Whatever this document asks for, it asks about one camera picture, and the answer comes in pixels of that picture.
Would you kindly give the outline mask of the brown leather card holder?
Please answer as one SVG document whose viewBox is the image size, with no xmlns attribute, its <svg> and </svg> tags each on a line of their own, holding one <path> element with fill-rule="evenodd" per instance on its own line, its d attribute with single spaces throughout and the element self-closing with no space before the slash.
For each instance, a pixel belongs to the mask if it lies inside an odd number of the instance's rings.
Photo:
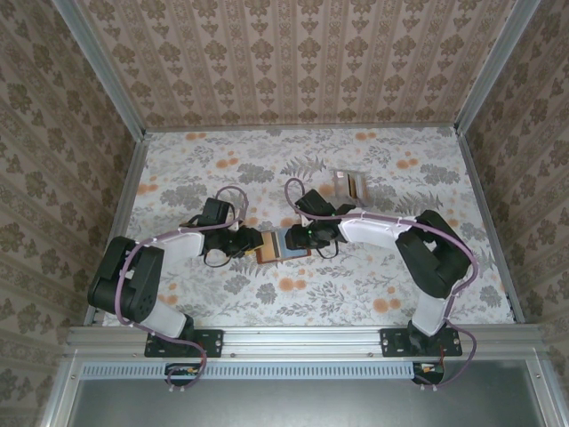
<svg viewBox="0 0 569 427">
<path fill-rule="evenodd" d="M 279 229 L 261 233 L 263 244 L 256 249 L 258 264 L 286 262 L 311 256 L 311 252 L 308 249 L 288 248 L 285 241 L 287 231 L 288 229 Z"/>
</svg>

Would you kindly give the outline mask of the clear acrylic card stand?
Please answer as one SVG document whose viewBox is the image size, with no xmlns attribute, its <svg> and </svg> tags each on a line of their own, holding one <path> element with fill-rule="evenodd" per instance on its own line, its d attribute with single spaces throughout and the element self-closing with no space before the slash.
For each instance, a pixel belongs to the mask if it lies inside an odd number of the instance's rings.
<svg viewBox="0 0 569 427">
<path fill-rule="evenodd" d="M 348 193 L 347 175 L 352 175 L 357 182 L 357 199 L 351 198 Z M 366 175 L 362 172 L 346 169 L 333 169 L 333 186 L 335 196 L 342 202 L 359 207 L 367 206 L 369 191 Z"/>
</svg>

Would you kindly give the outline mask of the grey metal panel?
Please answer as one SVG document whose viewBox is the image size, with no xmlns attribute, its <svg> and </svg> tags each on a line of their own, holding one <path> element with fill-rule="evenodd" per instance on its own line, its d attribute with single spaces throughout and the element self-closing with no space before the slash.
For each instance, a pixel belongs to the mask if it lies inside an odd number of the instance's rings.
<svg viewBox="0 0 569 427">
<path fill-rule="evenodd" d="M 551 364 L 476 361 L 437 389 L 409 380 L 87 379 L 60 367 L 41 427 L 569 427 Z"/>
</svg>

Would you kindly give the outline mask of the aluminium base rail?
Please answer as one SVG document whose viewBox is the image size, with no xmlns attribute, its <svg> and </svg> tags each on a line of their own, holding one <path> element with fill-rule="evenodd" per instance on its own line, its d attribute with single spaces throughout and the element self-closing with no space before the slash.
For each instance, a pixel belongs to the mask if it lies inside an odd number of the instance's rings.
<svg viewBox="0 0 569 427">
<path fill-rule="evenodd" d="M 379 359 L 390 340 L 383 326 L 227 327 L 220 357 L 230 360 Z M 535 325 L 467 325 L 460 334 L 463 355 L 477 343 L 477 360 L 530 359 L 546 353 Z M 73 327 L 64 355 L 89 360 L 141 358 L 147 334 L 122 326 Z"/>
</svg>

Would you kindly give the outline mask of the thin aluminium table rail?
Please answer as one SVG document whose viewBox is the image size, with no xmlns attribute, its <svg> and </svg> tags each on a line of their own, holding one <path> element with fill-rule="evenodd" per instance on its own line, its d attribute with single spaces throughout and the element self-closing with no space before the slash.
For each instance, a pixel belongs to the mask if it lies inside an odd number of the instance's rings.
<svg viewBox="0 0 569 427">
<path fill-rule="evenodd" d="M 355 124 L 299 124 L 299 125 L 203 125 L 186 127 L 148 127 L 146 133 L 178 132 L 230 132 L 230 131 L 283 131 L 283 130 L 320 130 L 320 129 L 390 129 L 390 128 L 455 128 L 453 123 L 355 123 Z"/>
</svg>

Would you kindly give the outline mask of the aluminium table side rail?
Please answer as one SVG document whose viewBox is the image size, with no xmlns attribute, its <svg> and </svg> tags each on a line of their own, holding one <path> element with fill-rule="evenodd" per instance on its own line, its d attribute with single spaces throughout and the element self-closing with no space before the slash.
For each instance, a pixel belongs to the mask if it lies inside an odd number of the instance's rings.
<svg viewBox="0 0 569 427">
<path fill-rule="evenodd" d="M 501 283 L 504 286 L 505 295 L 507 296 L 510 309 L 513 313 L 513 319 L 518 324 L 524 324 L 525 316 L 517 297 L 517 292 L 509 272 L 506 258 L 501 248 L 501 243 L 496 228 L 494 227 L 493 218 L 485 199 L 484 189 L 479 179 L 474 159 L 469 150 L 466 136 L 463 133 L 458 133 L 457 138 L 459 147 L 461 149 L 461 154 L 469 175 L 469 179 L 471 181 L 472 188 L 477 200 L 477 206 L 481 214 L 483 224 L 485 225 L 490 247 L 493 251 L 494 260 L 500 273 Z"/>
<path fill-rule="evenodd" d="M 146 163 L 147 154 L 148 141 L 142 140 L 136 142 L 105 248 L 108 248 L 113 238 L 124 236 L 128 229 L 132 207 L 140 184 L 140 177 Z"/>
</svg>

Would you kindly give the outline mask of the aluminium frame post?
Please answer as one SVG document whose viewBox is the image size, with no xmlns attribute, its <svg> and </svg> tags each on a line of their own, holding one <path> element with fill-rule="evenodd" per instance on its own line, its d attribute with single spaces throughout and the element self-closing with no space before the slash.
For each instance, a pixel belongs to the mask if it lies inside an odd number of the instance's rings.
<svg viewBox="0 0 569 427">
<path fill-rule="evenodd" d="M 455 130 L 459 136 L 464 135 L 472 125 L 540 2 L 541 0 L 516 0 L 455 120 Z"/>
<path fill-rule="evenodd" d="M 52 0 L 62 19 L 75 38 L 84 57 L 89 61 L 106 94 L 136 143 L 144 140 L 145 125 L 131 102 L 110 55 L 95 34 L 76 0 Z"/>
</svg>

